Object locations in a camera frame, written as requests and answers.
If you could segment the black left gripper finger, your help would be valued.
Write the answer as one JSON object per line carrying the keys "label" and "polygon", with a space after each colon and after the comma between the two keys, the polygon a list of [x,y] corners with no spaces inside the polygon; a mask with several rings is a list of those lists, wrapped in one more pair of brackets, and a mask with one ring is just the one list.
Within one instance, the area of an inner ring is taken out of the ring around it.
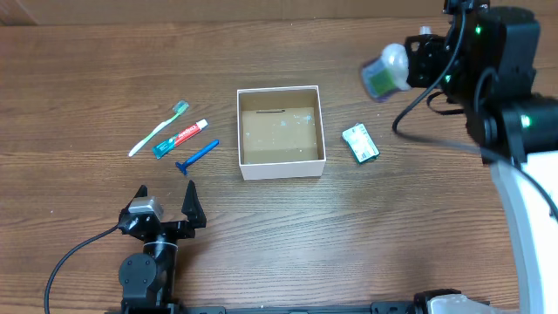
{"label": "black left gripper finger", "polygon": [[187,221],[193,229],[202,229],[206,227],[207,217],[201,207],[193,181],[190,181],[187,185],[181,212],[187,217]]}
{"label": "black left gripper finger", "polygon": [[147,186],[141,185],[141,186],[139,187],[138,191],[136,192],[136,194],[134,195],[133,200],[134,200],[134,199],[137,199],[137,198],[141,198],[141,197],[147,197],[147,196],[148,196],[148,188],[147,188]]}

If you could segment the blue disposable razor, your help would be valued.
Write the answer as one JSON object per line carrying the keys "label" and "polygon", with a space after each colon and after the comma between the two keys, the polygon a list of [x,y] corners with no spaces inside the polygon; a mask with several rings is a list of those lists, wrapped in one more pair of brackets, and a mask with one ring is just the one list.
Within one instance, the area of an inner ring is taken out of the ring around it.
{"label": "blue disposable razor", "polygon": [[192,155],[191,157],[189,157],[186,161],[184,162],[175,162],[175,166],[185,175],[187,176],[187,168],[190,167],[191,165],[193,165],[196,161],[198,161],[199,159],[201,159],[204,155],[206,155],[208,152],[210,152],[211,150],[213,150],[215,147],[217,147],[220,144],[219,140],[213,140],[211,143],[209,143],[207,146],[203,147],[200,151],[198,151],[196,154]]}

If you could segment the clear foam pump bottle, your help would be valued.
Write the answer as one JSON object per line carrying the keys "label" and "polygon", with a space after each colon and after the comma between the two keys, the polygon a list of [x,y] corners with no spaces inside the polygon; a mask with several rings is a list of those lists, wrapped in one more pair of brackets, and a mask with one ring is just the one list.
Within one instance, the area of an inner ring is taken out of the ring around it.
{"label": "clear foam pump bottle", "polygon": [[360,77],[367,94],[376,102],[409,91],[409,58],[405,47],[388,44],[377,58],[362,66]]}

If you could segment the green soap packet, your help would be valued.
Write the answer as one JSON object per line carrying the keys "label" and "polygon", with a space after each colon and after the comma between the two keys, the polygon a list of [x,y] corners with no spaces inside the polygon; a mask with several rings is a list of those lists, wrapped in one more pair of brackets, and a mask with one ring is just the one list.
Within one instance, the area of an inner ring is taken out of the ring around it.
{"label": "green soap packet", "polygon": [[357,123],[343,131],[342,138],[349,146],[358,164],[376,160],[380,156],[377,146],[362,123]]}

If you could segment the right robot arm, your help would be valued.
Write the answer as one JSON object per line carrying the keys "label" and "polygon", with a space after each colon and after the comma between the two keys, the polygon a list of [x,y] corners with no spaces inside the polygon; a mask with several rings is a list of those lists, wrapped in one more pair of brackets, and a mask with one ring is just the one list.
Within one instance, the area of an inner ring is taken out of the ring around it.
{"label": "right robot arm", "polygon": [[512,243],[523,313],[557,310],[557,101],[533,92],[541,27],[532,11],[447,1],[444,37],[405,40],[409,83],[458,104],[490,168]]}

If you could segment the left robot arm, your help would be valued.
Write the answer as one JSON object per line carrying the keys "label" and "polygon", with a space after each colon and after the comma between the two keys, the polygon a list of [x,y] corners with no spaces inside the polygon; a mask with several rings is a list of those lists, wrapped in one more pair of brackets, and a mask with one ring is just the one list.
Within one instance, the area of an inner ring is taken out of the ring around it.
{"label": "left robot arm", "polygon": [[207,218],[199,202],[195,184],[187,185],[181,221],[163,222],[163,207],[141,186],[119,214],[117,229],[143,242],[143,251],[127,257],[119,268],[123,288],[123,313],[185,313],[174,298],[174,278],[178,241],[195,237]]}

